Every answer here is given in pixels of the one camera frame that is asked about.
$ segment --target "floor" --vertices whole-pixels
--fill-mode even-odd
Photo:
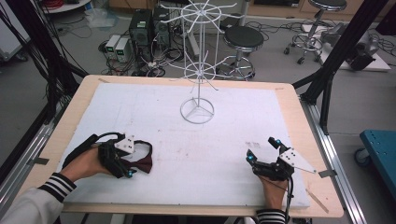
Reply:
[[[61,13],[52,19],[59,28],[67,27],[61,41],[76,61],[90,74],[103,74],[106,60],[98,46],[108,40],[112,34],[124,33],[128,26],[128,16],[119,14],[116,25],[111,28],[88,28],[86,21],[78,21],[84,16],[83,10]],[[292,20],[249,18],[275,27],[295,22]],[[283,53],[284,48],[295,34],[290,30],[280,29],[272,34],[262,48],[252,53],[249,59],[256,67],[256,76],[249,81],[293,83],[304,78],[320,67],[309,54],[304,64],[297,64],[301,51],[292,49],[290,55]],[[396,43],[396,38],[385,36]],[[213,51],[215,39],[207,38],[207,49]],[[219,57],[232,55],[220,40]],[[383,50],[378,55],[386,63],[396,64],[396,58]],[[170,66],[165,67],[165,77],[181,77],[180,71]],[[46,103],[46,83],[38,74],[31,61],[26,63],[11,60],[0,65],[0,144],[2,145],[0,162],[28,129],[34,118]],[[303,93],[306,87],[297,90]],[[354,162],[354,152],[363,147],[359,134],[366,129],[396,130],[396,69],[388,72],[353,72],[339,70],[333,81],[332,100],[329,113],[329,133],[338,156],[344,166],[348,180],[359,201],[367,223],[394,223],[396,220],[396,202],[392,199],[385,184],[374,166],[359,167]],[[64,214],[64,223],[82,220],[82,215]],[[93,214],[87,223],[109,223],[109,215]],[[315,218],[315,223],[350,223],[347,215],[340,218]]]

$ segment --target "stool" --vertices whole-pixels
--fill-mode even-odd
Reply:
[[[246,26],[233,26],[225,30],[224,42],[231,48],[236,49],[236,55],[228,56],[224,59],[223,66],[226,66],[228,71],[220,69],[224,76],[235,77],[248,80],[249,77],[254,77],[255,71],[253,64],[249,59],[242,57],[242,53],[250,53],[262,47],[264,37],[259,31]],[[227,60],[233,59],[232,63],[226,63]]]
[[[308,2],[314,6],[319,8],[319,12],[315,15],[315,22],[312,25],[311,29],[308,33],[300,33],[293,37],[291,43],[283,51],[285,54],[290,53],[290,47],[298,47],[304,50],[303,57],[301,57],[297,63],[302,64],[304,62],[305,54],[308,51],[319,51],[319,54],[315,57],[315,62],[319,62],[320,55],[322,53],[322,43],[316,37],[314,37],[315,31],[318,28],[318,24],[320,22],[320,18],[323,15],[324,11],[340,11],[344,10],[347,6],[346,0],[308,0]]]

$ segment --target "jacket sleeve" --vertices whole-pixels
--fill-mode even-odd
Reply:
[[[285,212],[278,209],[262,209],[257,211],[257,217],[261,224],[285,224]]]
[[[69,179],[54,173],[44,185],[17,198],[0,223],[53,223],[64,208],[64,198],[75,188]]]

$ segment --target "black stool seat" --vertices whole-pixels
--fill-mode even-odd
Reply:
[[[224,40],[230,47],[244,52],[259,49],[264,42],[264,37],[259,31],[246,26],[233,26],[224,34]]]
[[[327,11],[344,10],[347,6],[346,0],[308,0],[308,2],[314,7]]]

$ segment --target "black and white cuff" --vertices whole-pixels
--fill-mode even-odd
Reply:
[[[257,211],[257,217],[260,223],[268,224],[284,224],[286,222],[285,212],[278,209],[262,209]]]
[[[39,187],[54,196],[60,203],[70,194],[76,185],[64,175],[53,173],[47,182]]]

